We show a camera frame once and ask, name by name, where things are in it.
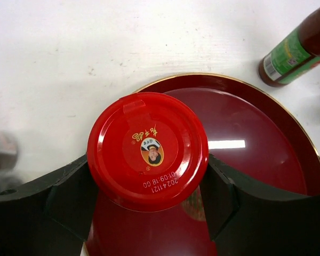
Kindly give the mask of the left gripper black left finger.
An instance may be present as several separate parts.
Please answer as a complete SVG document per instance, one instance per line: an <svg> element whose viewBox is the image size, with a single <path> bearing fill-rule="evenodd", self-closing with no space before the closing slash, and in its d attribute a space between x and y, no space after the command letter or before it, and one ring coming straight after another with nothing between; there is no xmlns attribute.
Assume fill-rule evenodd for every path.
<svg viewBox="0 0 320 256"><path fill-rule="evenodd" d="M0 255L80 255L95 204L85 155L0 192Z"/></svg>

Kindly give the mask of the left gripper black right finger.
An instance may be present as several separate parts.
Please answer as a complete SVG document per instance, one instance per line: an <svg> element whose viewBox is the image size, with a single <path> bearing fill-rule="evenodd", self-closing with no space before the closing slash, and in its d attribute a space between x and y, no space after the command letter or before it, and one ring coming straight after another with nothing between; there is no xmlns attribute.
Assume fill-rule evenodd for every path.
<svg viewBox="0 0 320 256"><path fill-rule="evenodd" d="M201 197L218 255L320 255L320 195L275 188L210 155Z"/></svg>

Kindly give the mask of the red lid chili sauce jar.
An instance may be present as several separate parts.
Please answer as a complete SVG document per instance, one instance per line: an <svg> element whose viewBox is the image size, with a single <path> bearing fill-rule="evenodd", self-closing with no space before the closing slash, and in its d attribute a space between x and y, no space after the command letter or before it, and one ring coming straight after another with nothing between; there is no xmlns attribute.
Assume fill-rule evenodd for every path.
<svg viewBox="0 0 320 256"><path fill-rule="evenodd" d="M188 106L166 94L140 92L101 113L86 155L94 181L112 202L158 212L196 190L209 148L203 124Z"/></svg>

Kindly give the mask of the black lid seasoning bottle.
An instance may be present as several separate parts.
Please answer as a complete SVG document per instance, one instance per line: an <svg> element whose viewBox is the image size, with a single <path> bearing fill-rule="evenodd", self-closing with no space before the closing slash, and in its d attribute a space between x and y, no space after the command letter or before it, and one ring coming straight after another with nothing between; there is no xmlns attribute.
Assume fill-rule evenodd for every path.
<svg viewBox="0 0 320 256"><path fill-rule="evenodd" d="M21 178L13 170L0 170L0 192L12 189L23 184Z"/></svg>

